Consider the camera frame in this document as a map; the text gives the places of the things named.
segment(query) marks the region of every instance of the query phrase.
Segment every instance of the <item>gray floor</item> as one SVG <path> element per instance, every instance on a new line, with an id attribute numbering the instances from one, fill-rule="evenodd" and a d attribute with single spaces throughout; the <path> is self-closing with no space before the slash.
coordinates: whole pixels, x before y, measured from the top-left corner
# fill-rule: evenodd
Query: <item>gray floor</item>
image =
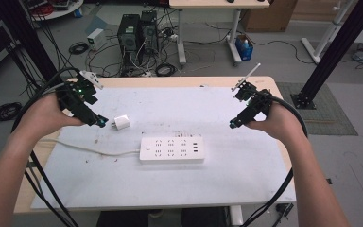
<path id="1" fill-rule="evenodd" d="M 215 23 L 208 20 L 210 25 L 229 27 L 230 23 Z M 85 15 L 75 19 L 71 16 L 50 22 L 51 30 L 60 49 L 67 55 L 67 48 L 78 41 L 85 41 L 87 30 L 93 23 L 105 25 L 108 29 L 116 30 L 116 25 L 102 24 L 94 15 Z M 280 40 L 294 44 L 298 49 L 298 57 L 302 61 L 311 59 L 300 42 L 301 37 L 308 38 L 314 44 L 320 40 L 327 28 L 325 23 L 291 22 L 284 33 L 254 33 L 250 37 L 258 43 Z M 41 40 L 56 62 L 54 49 L 39 31 Z M 189 23 L 185 26 L 185 40 L 209 42 L 218 40 L 225 35 L 224 30 L 208 27 L 204 23 Z M 343 60 L 349 60 L 354 53 L 355 45 L 349 50 Z M 94 60 L 93 65 L 105 66 L 118 61 L 120 50 L 111 47 L 102 52 Z M 169 61 L 177 65 L 176 48 L 174 44 L 168 47 Z M 233 67 L 231 54 L 225 43 L 212 45 L 186 45 L 188 64 L 177 72 L 175 76 L 243 76 L 252 67 L 261 62 L 262 66 L 254 73 L 256 76 L 271 76 L 280 82 L 306 82 L 316 65 L 301 63 L 295 58 L 294 49 L 288 44 L 275 43 L 269 45 L 255 45 L 252 59 Z M 85 55 L 72 56 L 71 62 L 76 67 L 84 68 Z M 353 226 L 363 227 L 363 69 L 355 69 L 355 62 L 341 62 L 326 81 L 344 112 L 354 125 L 358 136 L 326 136 L 310 135 L 314 150 L 326 177 L 331 178 L 331 185 Z M 13 101 L 26 103 L 27 96 L 22 94 L 26 88 L 25 80 L 10 58 L 0 63 L 0 105 Z M 3 147 L 12 122 L 0 123 L 0 149 Z M 244 206 L 244 217 L 247 218 L 253 207 Z M 180 210 L 166 210 L 164 216 L 151 220 L 151 226 L 180 226 L 178 224 Z M 74 216 L 80 226 L 94 226 L 98 212 L 75 212 Z M 276 219 L 274 208 L 269 209 L 252 226 L 271 226 Z M 33 215 L 16 215 L 13 226 L 61 226 L 50 213 Z M 289 220 L 283 219 L 280 226 L 298 226 L 297 210 L 289 215 Z"/>

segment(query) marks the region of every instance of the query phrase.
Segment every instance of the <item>white desk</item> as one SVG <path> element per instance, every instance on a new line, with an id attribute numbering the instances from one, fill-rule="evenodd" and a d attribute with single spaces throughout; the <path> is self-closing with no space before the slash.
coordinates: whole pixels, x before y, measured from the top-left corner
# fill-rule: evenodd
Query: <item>white desk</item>
<path id="1" fill-rule="evenodd" d="M 239 79 L 240 78 L 238 78 L 238 77 L 217 77 L 217 78 L 192 77 L 192 78 L 163 78 L 163 79 L 162 78 L 138 78 L 138 79 L 119 78 L 119 79 L 102 79 L 101 82 L 107 87 L 119 87 L 119 88 L 128 87 L 130 90 L 133 91 L 133 88 L 142 88 L 142 87 L 143 88 L 149 88 L 149 87 L 163 87 L 163 88 L 179 87 L 180 88 L 180 87 L 199 87 L 200 85 L 207 85 L 209 87 L 232 87 L 236 84 L 236 82 Z M 258 89 L 268 88 L 274 95 L 281 96 L 276 87 L 276 84 L 274 83 L 273 79 L 270 77 L 252 77 L 252 78 L 249 78 L 249 81 L 252 82 L 255 86 L 257 86 Z M 165 96 L 164 98 L 168 98 L 169 100 L 172 100 L 171 97 Z M 244 103 L 239 103 L 236 99 L 234 99 L 232 92 L 228 92 L 228 94 L 225 98 L 228 101 L 232 102 L 233 105 L 235 104 L 238 106 L 236 109 L 230 110 L 230 113 L 232 116 L 235 116 L 244 108 Z M 208 98 L 206 101 L 210 105 L 216 105 L 216 100 Z M 219 107 L 216 106 L 216 109 L 222 111 L 223 109 L 220 106 Z M 121 108 L 125 108 L 125 106 L 122 105 L 122 106 L 116 107 L 116 109 L 118 109 L 119 111 Z M 138 118 L 137 116 L 131 117 L 131 115 L 130 115 L 130 120 L 132 120 L 132 122 L 131 122 L 132 127 L 139 125 L 139 124 L 136 124 L 136 122 L 135 122 L 135 120 L 137 118 Z M 223 119 L 221 119 L 221 124 L 224 125 L 226 134 L 232 135 L 233 133 L 246 133 L 246 132 L 250 131 L 245 128 L 231 130 L 228 127 L 228 120 L 230 117 L 225 115 L 222 118 Z M 105 130 L 105 129 L 100 129 L 98 127 L 92 127 L 90 129 L 93 129 L 95 131 Z M 244 139 L 241 139 L 241 141 L 238 144 L 243 145 L 243 146 L 247 145 L 247 147 L 251 146 L 251 145 L 259 146 L 259 144 L 256 142 L 244 141 Z M 263 180 L 265 180 L 265 183 L 264 183 L 264 181 L 262 183 L 259 183 L 250 177 L 250 172 L 252 172 L 252 165 L 250 165 L 250 162 L 259 161 L 259 159 L 257 160 L 257 159 L 252 159 L 252 158 L 251 159 L 250 158 L 241 158 L 240 156 L 237 155 L 237 153 L 241 152 L 241 151 L 234 152 L 234 151 L 228 150 L 227 151 L 228 153 L 211 154 L 210 150 L 213 146 L 214 146 L 214 144 L 212 144 L 211 146 L 208 147 L 207 151 L 209 153 L 203 164 L 201 164 L 201 165 L 200 164 L 176 165 L 176 166 L 174 166 L 174 165 L 171 165 L 171 166 L 170 165 L 162 165 L 162 166 L 141 165 L 138 160 L 137 154 L 135 154 L 135 155 L 131 154 L 131 155 L 125 156 L 125 157 L 119 157 L 119 158 L 117 158 L 118 160 L 116 161 L 116 158 L 113 159 L 110 157 L 99 157 L 99 155 L 96 156 L 94 154 L 79 151 L 74 154 L 88 155 L 88 156 L 91 155 L 90 159 L 78 159 L 78 160 L 77 159 L 73 159 L 73 160 L 72 159 L 66 159 L 66 160 L 61 159 L 61 160 L 58 160 L 58 163 L 64 163 L 64 166 L 68 165 L 67 170 L 63 171 L 63 174 L 59 174 L 59 176 L 48 175 L 48 177 L 51 180 L 55 180 L 56 177 L 67 176 L 66 177 L 67 179 L 65 179 L 64 182 L 73 184 L 74 187 L 71 189 L 71 191 L 63 192 L 63 191 L 61 191 L 61 189 L 59 187 L 57 187 L 57 184 L 54 183 L 54 187 L 59 192 L 61 200 L 64 202 L 64 204 L 66 206 L 68 206 L 72 210 L 75 210 L 75 209 L 105 210 L 105 209 L 112 209 L 112 208 L 128 209 L 128 208 L 145 208 L 145 207 L 153 207 L 153 206 L 156 206 L 156 207 L 198 206 L 198 205 L 203 205 L 205 200 L 208 200 L 209 197 L 212 197 L 212 198 L 215 197 L 216 199 L 218 198 L 218 200 L 217 201 L 207 201 L 207 203 L 205 203 L 207 205 L 220 205 L 220 204 L 236 205 L 236 204 L 246 204 L 246 203 L 258 203 L 258 202 L 263 202 L 263 201 L 267 201 L 268 199 L 270 199 L 270 197 L 274 193 L 273 190 L 276 189 L 274 187 L 278 187 L 282 183 L 282 180 L 285 178 L 285 174 L 291 167 L 291 163 L 289 162 L 288 155 L 285 151 L 285 148 L 283 146 L 281 146 L 281 144 L 279 143 L 279 148 L 276 148 L 276 150 L 274 150 L 274 152 L 272 153 L 274 155 L 271 155 L 270 158 L 277 158 L 277 160 L 279 160 L 279 161 L 277 161 L 277 163 L 282 164 L 284 166 L 284 168 L 285 168 L 284 173 L 281 173 L 281 175 L 279 175 L 279 176 L 273 176 L 273 178 L 271 178 L 271 179 L 269 179 L 268 176 L 264 177 Z M 50 152 L 53 147 L 54 147 L 53 143 L 40 143 L 36 147 L 36 149 L 35 149 L 36 154 L 39 157 L 43 166 L 45 166 L 46 160 L 50 156 Z M 220 168 L 228 167 L 227 165 L 230 164 L 230 161 L 224 162 L 224 163 L 221 163 L 221 162 L 214 163 L 213 161 L 215 158 L 218 158 L 222 155 L 229 154 L 229 153 L 233 156 L 237 155 L 239 157 L 238 159 L 236 159 L 236 163 L 235 163 L 236 166 L 238 166 L 237 163 L 241 164 L 241 161 L 247 160 L 247 162 L 244 162 L 243 165 L 239 166 L 239 170 L 238 170 L 238 171 L 244 172 L 244 174 L 242 174 L 242 176 L 234 174 L 232 177 L 225 177 L 225 175 L 228 174 L 227 171 L 225 171 L 224 174 L 220 175 L 219 177 L 211 175 L 207 171 L 208 168 L 214 168 L 214 167 L 216 167 L 216 165 L 217 165 L 217 167 L 220 167 Z M 106 180 L 104 178 L 105 178 L 105 176 L 108 176 L 108 175 L 106 175 L 106 174 L 108 174 L 108 171 L 103 171 L 103 173 L 105 173 L 103 175 L 99 175 L 99 174 L 94 175 L 93 172 L 91 172 L 94 170 L 93 168 L 85 168 L 84 170 L 86 170 L 86 172 L 81 173 L 81 172 L 77 172 L 77 165 L 78 164 L 83 165 L 83 166 L 89 165 L 89 167 L 92 167 L 92 166 L 96 165 L 96 162 L 100 162 L 103 159 L 109 160 L 109 162 L 102 162 L 101 163 L 102 166 L 107 166 L 107 165 L 113 166 L 115 169 L 113 169 L 110 173 L 114 174 L 113 176 L 115 176 L 116 173 L 120 174 L 120 176 L 124 177 L 123 180 L 122 179 L 117 180 L 115 185 L 107 184 L 107 187 L 105 187 L 105 188 L 100 187 L 99 189 L 96 189 L 95 191 L 94 190 L 90 191 L 90 193 L 93 193 L 94 195 L 89 199 L 90 201 L 88 201 L 88 202 L 92 201 L 93 203 L 80 204 L 80 202 L 87 202 L 86 200 L 83 199 L 83 197 L 85 197 L 85 195 L 84 196 L 82 195 L 85 192 L 86 187 L 82 186 L 82 185 L 84 183 L 86 183 L 87 185 L 89 185 L 90 190 L 91 190 L 91 186 L 92 187 L 96 186 L 96 185 L 93 185 L 93 182 L 95 183 L 95 181 L 96 181 L 97 183 L 99 183 L 99 182 L 105 183 Z M 71 167 L 69 167 L 69 165 L 72 163 L 73 163 L 73 165 L 76 164 L 76 167 L 73 169 Z M 113 198 L 119 197 L 119 195 L 122 195 L 122 193 L 126 193 L 125 196 L 132 195 L 132 193 L 129 193 L 127 191 L 121 192 L 120 191 L 121 188 L 124 189 L 125 187 L 129 187 L 129 191 L 131 191 L 131 190 L 133 190 L 133 188 L 132 188 L 133 185 L 137 185 L 137 184 L 141 183 L 141 182 L 134 181 L 133 179 L 135 179 L 135 178 L 132 175 L 127 175 L 127 176 L 122 175 L 122 174 L 127 174 L 127 171 L 129 171 L 131 167 L 134 167 L 137 171 L 139 171 L 140 174 L 143 174 L 140 177 L 147 177 L 146 183 L 140 184 L 140 186 L 138 188 L 136 188 L 135 191 L 139 191 L 140 193 L 134 194 L 134 196 L 132 197 L 131 200 L 122 200 L 120 198 L 120 199 L 116 199 L 115 201 L 111 201 L 111 200 L 113 200 Z M 174 167 L 176 167 L 181 174 L 198 173 L 199 174 L 198 177 L 208 179 L 208 181 L 204 181 L 204 182 L 206 183 L 206 187 L 208 188 L 208 186 L 209 186 L 211 188 L 211 190 L 203 190 L 204 188 L 202 187 L 202 190 L 199 190 L 198 193 L 192 193 L 193 191 L 197 192 L 197 188 L 199 189 L 199 183 L 194 183 L 194 182 L 192 182 L 192 180 L 189 180 L 188 178 L 184 178 L 183 179 L 184 182 L 178 182 L 178 183 L 181 183 L 181 186 L 178 186 L 177 184 L 174 184 L 174 183 L 173 184 L 167 183 L 167 184 L 164 184 L 163 186 L 156 185 L 156 186 L 158 186 L 158 188 L 156 188 L 156 189 L 161 189 L 161 188 L 165 188 L 165 187 L 166 188 L 173 187 L 177 190 L 181 190 L 181 191 L 177 192 L 176 196 L 168 197 L 168 195 L 167 195 L 166 200 L 159 201 L 159 199 L 156 198 L 157 194 L 155 193 L 155 190 L 154 190 L 155 184 L 151 185 L 149 182 L 157 183 L 157 182 L 161 181 L 161 177 L 166 177 L 166 178 L 170 179 L 169 181 L 171 181 L 172 178 L 169 177 L 169 174 L 171 174 L 172 171 L 175 171 L 174 169 L 172 169 Z M 262 169 L 262 170 L 265 171 L 265 173 L 269 174 L 269 172 L 266 169 Z M 94 180 L 90 180 L 88 178 L 89 176 L 92 176 L 92 174 L 95 178 Z M 240 187 L 239 185 L 241 184 L 241 182 L 239 182 L 239 181 L 241 179 L 243 179 L 244 182 L 251 181 L 250 185 L 247 186 L 247 188 Z M 270 184 L 267 183 L 267 181 L 271 182 L 273 180 L 275 182 L 273 183 L 273 186 L 270 186 Z M 222 191 L 226 190 L 225 185 L 227 185 L 228 188 L 234 188 L 235 190 L 233 190 L 233 191 L 227 190 L 227 193 L 221 193 Z M 251 191 L 254 189 L 258 189 L 258 188 L 260 188 L 259 191 L 262 193 L 262 195 L 260 195 L 259 197 L 254 197 L 253 194 L 251 193 Z M 149 194 L 149 193 L 147 193 L 147 191 L 154 191 L 154 193 Z M 104 201 L 100 201 L 99 195 L 101 193 L 103 193 L 104 196 L 107 197 Z M 233 197 L 228 197 L 228 195 L 232 195 L 232 196 L 241 195 L 241 197 L 234 197 L 234 199 L 233 199 Z M 15 213 L 30 213 L 30 212 L 40 211 L 39 209 L 37 209 L 37 210 L 30 209 L 30 206 L 31 206 L 31 203 L 32 203 L 34 197 L 35 197 L 35 193 L 33 192 L 32 188 L 30 187 L 28 181 L 26 179 L 24 179 L 22 182 L 22 187 L 21 187 L 19 197 L 18 197 L 18 200 L 16 203 Z M 293 187 L 290 186 L 287 189 L 287 191 L 284 193 L 284 195 L 281 197 L 280 201 L 294 201 L 294 200 L 295 200 L 294 189 L 293 189 Z"/>
<path id="2" fill-rule="evenodd" d="M 227 40 L 228 46 L 230 47 L 233 55 L 234 66 L 241 62 L 240 55 L 234 44 L 235 34 L 237 31 L 238 21 L 240 19 L 241 9 L 260 9 L 268 8 L 269 2 L 259 2 L 257 0 L 234 0 L 233 3 L 229 3 L 227 0 L 169 0 L 171 8 L 179 9 L 179 36 L 178 36 L 178 52 L 179 52 L 179 63 L 183 67 L 187 60 L 184 53 L 184 44 L 182 40 L 183 36 L 183 9 L 199 9 L 199 8 L 225 8 L 235 9 L 233 17 L 233 26 L 231 28 L 230 38 Z"/>

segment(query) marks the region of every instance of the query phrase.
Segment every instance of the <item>white power strip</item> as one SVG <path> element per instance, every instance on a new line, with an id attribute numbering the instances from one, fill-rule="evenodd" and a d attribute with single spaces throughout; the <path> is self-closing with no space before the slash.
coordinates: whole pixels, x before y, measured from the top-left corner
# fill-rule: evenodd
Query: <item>white power strip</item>
<path id="1" fill-rule="evenodd" d="M 146 137 L 141 140 L 142 163 L 197 163 L 204 158 L 202 137 Z"/>

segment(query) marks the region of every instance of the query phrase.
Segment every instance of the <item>desk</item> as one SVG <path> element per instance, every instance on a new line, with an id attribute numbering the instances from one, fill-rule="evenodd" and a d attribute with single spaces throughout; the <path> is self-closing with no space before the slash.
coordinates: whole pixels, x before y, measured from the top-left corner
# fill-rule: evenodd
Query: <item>desk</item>
<path id="1" fill-rule="evenodd" d="M 218 78 L 116 78 L 116 79 L 101 79 L 101 82 L 106 87 L 199 87 L 200 85 L 205 85 L 209 87 L 233 87 L 235 86 L 236 82 L 240 78 L 238 77 L 218 77 Z M 276 96 L 281 96 L 275 82 L 272 78 L 269 77 L 252 77 L 249 78 L 249 81 L 253 83 L 255 86 L 258 87 L 258 89 L 267 88 L 272 91 L 272 93 Z M 53 148 L 53 144 L 46 144 L 41 143 L 35 148 L 36 154 L 39 157 L 42 165 L 46 163 L 46 160 L 49 157 L 49 153 Z M 285 166 L 286 170 L 290 169 L 291 163 L 289 163 L 288 156 L 285 152 L 285 149 L 283 147 L 280 147 L 280 151 L 282 152 L 282 156 L 285 160 Z M 36 210 L 30 209 L 30 205 L 33 201 L 35 194 L 32 191 L 32 189 L 29 186 L 29 183 L 26 179 L 23 180 L 22 187 L 19 193 L 18 201 L 16 203 L 15 207 L 15 213 L 29 213 L 29 212 L 36 212 Z M 88 209 L 102 209 L 102 207 L 90 207 Z"/>
<path id="2" fill-rule="evenodd" d="M 179 36 L 178 36 L 178 52 L 179 52 L 179 63 L 183 67 L 187 63 L 184 53 L 184 44 L 182 40 L 183 36 L 183 9 L 214 9 L 214 8 L 225 8 L 225 9 L 235 9 L 233 17 L 233 26 L 231 28 L 231 35 L 228 38 L 227 43 L 230 47 L 233 55 L 234 66 L 237 66 L 241 62 L 240 55 L 234 44 L 235 34 L 237 31 L 238 21 L 240 19 L 241 9 L 260 9 L 268 8 L 269 2 L 259 2 L 257 0 L 234 0 L 233 3 L 229 3 L 226 0 L 169 0 L 169 5 L 171 8 L 179 9 Z"/>

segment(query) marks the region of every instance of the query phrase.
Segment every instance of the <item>gray mat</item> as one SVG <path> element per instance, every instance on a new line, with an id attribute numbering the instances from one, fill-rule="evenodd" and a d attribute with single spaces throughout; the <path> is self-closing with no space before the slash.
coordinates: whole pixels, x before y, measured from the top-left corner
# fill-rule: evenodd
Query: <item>gray mat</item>
<path id="1" fill-rule="evenodd" d="M 303 83 L 276 83 L 285 101 L 293 105 L 290 94 L 297 94 Z M 316 110 L 298 110 L 305 121 L 309 134 L 318 135 L 358 135 L 349 118 L 337 103 L 326 84 L 314 98 Z"/>

